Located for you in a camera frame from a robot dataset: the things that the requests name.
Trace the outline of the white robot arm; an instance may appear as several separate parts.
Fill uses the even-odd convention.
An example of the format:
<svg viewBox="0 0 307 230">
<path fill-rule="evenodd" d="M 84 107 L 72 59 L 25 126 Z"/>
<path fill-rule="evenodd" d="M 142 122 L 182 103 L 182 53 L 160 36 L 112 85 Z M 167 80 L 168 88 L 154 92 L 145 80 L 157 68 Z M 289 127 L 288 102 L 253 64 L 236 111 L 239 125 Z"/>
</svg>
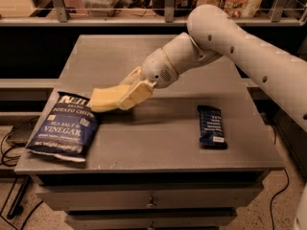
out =
<svg viewBox="0 0 307 230">
<path fill-rule="evenodd" d="M 120 98 L 119 108 L 142 103 L 156 88 L 169 86 L 185 71 L 226 56 L 307 131 L 307 61 L 247 33 L 212 5 L 193 9 L 187 30 L 123 79 L 130 88 Z"/>
</svg>

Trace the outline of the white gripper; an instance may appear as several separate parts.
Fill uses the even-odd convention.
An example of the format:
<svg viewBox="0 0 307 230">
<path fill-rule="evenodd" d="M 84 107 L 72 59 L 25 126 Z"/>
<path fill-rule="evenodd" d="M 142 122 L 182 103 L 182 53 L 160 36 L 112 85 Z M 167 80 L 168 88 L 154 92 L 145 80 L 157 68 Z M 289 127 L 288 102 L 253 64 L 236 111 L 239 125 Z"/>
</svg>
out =
<svg viewBox="0 0 307 230">
<path fill-rule="evenodd" d="M 166 88 L 178 80 L 179 74 L 162 48 L 146 57 L 122 81 L 123 94 L 118 107 L 128 110 L 150 98 L 154 88 Z"/>
</svg>

